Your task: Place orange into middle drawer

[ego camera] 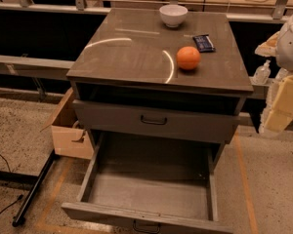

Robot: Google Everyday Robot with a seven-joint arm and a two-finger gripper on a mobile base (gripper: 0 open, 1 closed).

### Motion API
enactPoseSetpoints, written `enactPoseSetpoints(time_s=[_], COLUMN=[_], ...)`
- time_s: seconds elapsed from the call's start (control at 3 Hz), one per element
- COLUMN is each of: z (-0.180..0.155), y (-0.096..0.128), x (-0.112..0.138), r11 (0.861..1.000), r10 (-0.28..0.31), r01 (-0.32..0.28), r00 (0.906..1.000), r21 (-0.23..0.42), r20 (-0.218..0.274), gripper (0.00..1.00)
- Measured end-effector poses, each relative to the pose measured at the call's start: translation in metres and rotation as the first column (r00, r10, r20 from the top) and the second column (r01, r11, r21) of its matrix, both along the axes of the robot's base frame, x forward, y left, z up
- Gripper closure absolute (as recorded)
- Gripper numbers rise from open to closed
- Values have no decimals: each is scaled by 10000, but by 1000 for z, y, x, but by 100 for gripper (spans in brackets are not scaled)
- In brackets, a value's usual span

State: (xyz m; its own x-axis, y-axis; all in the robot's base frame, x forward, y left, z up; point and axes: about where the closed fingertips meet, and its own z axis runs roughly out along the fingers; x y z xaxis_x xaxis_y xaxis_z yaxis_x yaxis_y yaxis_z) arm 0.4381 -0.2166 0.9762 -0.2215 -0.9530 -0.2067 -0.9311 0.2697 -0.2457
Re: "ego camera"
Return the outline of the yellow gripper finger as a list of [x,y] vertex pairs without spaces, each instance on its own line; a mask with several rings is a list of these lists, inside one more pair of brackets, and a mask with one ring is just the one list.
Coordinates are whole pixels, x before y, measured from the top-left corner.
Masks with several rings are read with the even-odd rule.
[[260,134],[279,134],[293,121],[293,74],[274,80],[261,115]]
[[276,32],[266,42],[263,42],[262,44],[260,44],[256,48],[255,54],[265,58],[275,57],[278,36],[279,36],[279,32]]

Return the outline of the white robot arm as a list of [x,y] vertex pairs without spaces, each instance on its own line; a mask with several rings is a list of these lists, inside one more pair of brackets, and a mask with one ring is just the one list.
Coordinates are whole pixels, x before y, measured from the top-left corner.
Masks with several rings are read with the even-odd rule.
[[277,33],[256,48],[255,54],[274,57],[280,67],[268,89],[267,106],[259,127],[262,135],[274,136],[293,121],[293,15]]

